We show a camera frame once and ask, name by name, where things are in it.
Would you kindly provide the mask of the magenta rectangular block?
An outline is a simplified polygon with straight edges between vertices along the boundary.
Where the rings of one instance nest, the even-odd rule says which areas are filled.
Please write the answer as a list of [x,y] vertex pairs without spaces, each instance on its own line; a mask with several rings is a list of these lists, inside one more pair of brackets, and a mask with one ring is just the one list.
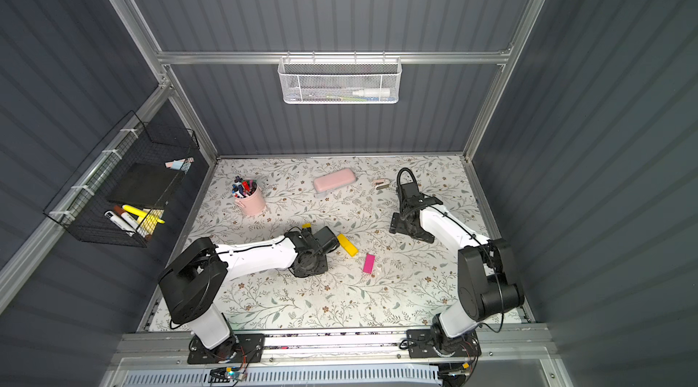
[[363,272],[365,274],[372,274],[374,270],[374,262],[376,261],[376,258],[374,257],[373,254],[367,254],[365,256],[365,263],[363,266]]

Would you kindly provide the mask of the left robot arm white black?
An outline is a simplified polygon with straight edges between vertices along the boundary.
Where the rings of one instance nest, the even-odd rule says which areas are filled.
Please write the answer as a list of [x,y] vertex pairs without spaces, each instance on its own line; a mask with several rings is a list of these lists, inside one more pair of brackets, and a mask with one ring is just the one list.
[[324,274],[327,256],[340,246],[328,227],[293,228],[260,242],[217,245],[194,240],[158,278],[173,324],[185,325],[202,347],[214,351],[233,337],[225,316],[214,305],[224,282],[268,270],[286,270],[295,278]]

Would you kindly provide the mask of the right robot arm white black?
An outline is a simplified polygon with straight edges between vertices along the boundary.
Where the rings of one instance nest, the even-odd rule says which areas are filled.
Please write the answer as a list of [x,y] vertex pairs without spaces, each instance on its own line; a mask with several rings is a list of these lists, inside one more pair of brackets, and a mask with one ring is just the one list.
[[424,242],[440,242],[456,255],[457,301],[436,314],[426,339],[406,340],[408,349],[424,344],[438,355],[477,353],[476,328],[493,315],[504,315],[525,302],[516,258],[502,238],[490,239],[457,219],[435,196],[420,191],[407,167],[396,176],[399,210],[389,232]]

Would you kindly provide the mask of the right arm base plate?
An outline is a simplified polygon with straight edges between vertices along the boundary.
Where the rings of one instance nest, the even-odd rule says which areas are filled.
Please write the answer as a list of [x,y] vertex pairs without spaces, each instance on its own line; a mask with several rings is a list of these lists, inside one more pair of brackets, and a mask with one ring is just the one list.
[[475,331],[450,338],[437,328],[410,329],[406,331],[406,338],[399,343],[398,347],[401,351],[407,351],[411,359],[451,357],[474,359],[482,355]]

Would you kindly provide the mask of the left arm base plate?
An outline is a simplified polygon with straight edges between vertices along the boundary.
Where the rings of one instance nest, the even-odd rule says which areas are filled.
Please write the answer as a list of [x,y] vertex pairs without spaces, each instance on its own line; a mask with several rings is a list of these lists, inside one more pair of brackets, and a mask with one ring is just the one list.
[[241,366],[244,363],[259,363],[265,347],[263,334],[234,334],[223,343],[208,349],[196,335],[188,345],[187,363],[192,365],[232,363]]

